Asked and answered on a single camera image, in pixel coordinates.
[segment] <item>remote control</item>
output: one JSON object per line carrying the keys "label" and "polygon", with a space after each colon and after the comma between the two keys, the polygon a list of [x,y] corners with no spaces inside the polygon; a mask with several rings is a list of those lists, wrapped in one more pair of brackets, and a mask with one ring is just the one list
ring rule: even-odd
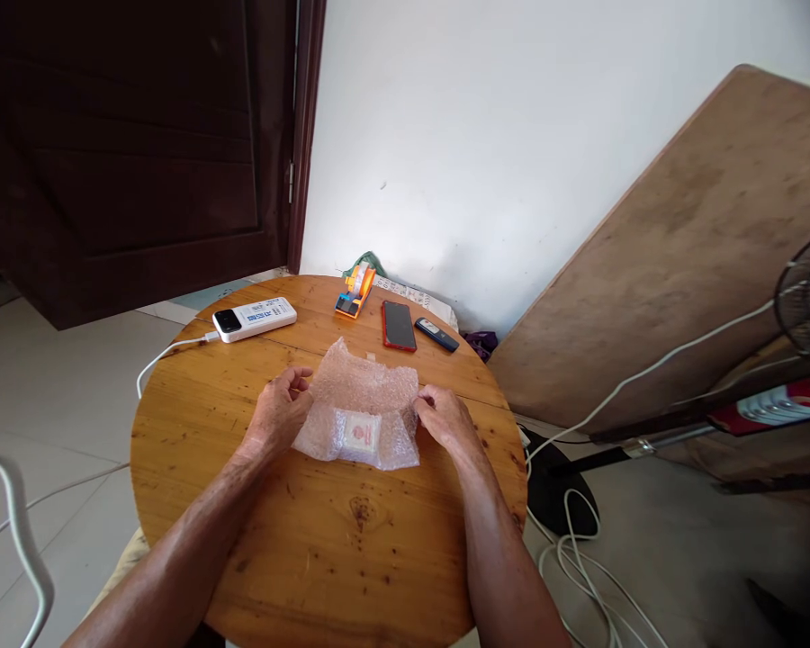
{"label": "remote control", "polygon": [[213,324],[223,342],[237,342],[258,333],[293,324],[297,311],[284,297],[220,310],[213,313]]}
{"label": "remote control", "polygon": [[450,353],[453,353],[459,348],[458,342],[426,318],[418,318],[418,320],[414,322],[414,326],[426,333]]}

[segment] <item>purple cloth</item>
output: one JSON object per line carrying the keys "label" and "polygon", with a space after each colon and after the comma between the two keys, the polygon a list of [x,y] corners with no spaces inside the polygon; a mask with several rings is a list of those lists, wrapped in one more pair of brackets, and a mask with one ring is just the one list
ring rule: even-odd
{"label": "purple cloth", "polygon": [[489,360],[492,351],[498,347],[498,336],[495,331],[476,331],[465,336],[465,342],[477,352],[483,362]]}

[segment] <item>red phone case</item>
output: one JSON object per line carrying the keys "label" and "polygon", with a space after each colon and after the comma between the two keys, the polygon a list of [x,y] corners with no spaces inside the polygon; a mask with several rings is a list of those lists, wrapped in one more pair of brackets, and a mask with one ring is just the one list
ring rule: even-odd
{"label": "red phone case", "polygon": [[[387,339],[387,304],[389,303],[397,303],[396,301],[384,300],[381,304],[381,329],[382,334],[384,336],[384,346],[390,348],[398,348],[401,351],[408,351],[410,353],[414,353],[417,351],[417,340],[414,340],[414,346],[402,346],[402,345],[394,345],[389,339]],[[411,309],[408,308],[406,304],[400,304],[400,306],[405,306],[408,309],[408,319],[411,319]]]}

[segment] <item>black phone screen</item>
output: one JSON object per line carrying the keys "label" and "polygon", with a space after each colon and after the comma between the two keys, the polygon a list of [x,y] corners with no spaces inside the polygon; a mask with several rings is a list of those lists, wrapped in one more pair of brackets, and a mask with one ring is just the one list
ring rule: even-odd
{"label": "black phone screen", "polygon": [[396,347],[417,347],[408,306],[394,301],[384,302],[384,337]]}
{"label": "black phone screen", "polygon": [[237,319],[237,314],[231,309],[214,312],[213,317],[219,322],[223,333],[233,333],[243,328],[240,326],[240,320]]}

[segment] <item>hand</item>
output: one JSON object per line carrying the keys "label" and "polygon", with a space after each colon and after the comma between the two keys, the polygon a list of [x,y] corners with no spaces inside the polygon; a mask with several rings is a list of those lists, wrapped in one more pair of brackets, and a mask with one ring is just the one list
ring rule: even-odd
{"label": "hand", "polygon": [[414,410],[429,434],[452,454],[483,449],[465,403],[452,390],[427,385],[414,399]]}
{"label": "hand", "polygon": [[288,367],[267,383],[235,457],[279,456],[291,447],[314,402],[307,391],[311,375],[309,367]]}

